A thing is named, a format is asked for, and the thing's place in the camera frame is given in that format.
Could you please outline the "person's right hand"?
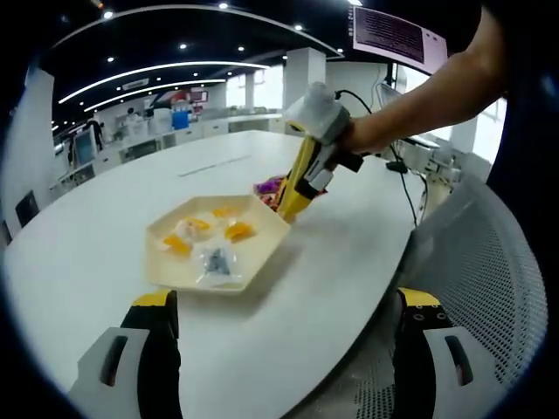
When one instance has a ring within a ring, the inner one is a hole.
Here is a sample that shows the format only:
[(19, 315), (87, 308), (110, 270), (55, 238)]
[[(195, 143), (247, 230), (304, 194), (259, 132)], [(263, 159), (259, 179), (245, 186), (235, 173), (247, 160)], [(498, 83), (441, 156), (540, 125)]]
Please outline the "person's right hand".
[(342, 146), (356, 154), (378, 154), (388, 147), (388, 143), (368, 123), (366, 118), (352, 119), (342, 135)]

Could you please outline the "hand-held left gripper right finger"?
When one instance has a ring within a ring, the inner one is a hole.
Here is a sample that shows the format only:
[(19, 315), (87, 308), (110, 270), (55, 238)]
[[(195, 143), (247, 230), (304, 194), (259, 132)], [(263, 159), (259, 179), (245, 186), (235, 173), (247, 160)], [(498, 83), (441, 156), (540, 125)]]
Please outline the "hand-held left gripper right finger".
[(397, 289), (394, 418), (485, 418), (496, 405), (495, 361), (428, 292)]

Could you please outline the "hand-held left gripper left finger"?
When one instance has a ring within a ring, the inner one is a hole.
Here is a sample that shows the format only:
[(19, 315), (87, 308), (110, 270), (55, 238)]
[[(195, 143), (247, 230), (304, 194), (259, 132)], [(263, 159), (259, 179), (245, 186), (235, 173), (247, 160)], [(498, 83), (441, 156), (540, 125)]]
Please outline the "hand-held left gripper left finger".
[(140, 296), (79, 359), (70, 402), (85, 418), (180, 418), (178, 338), (176, 292)]

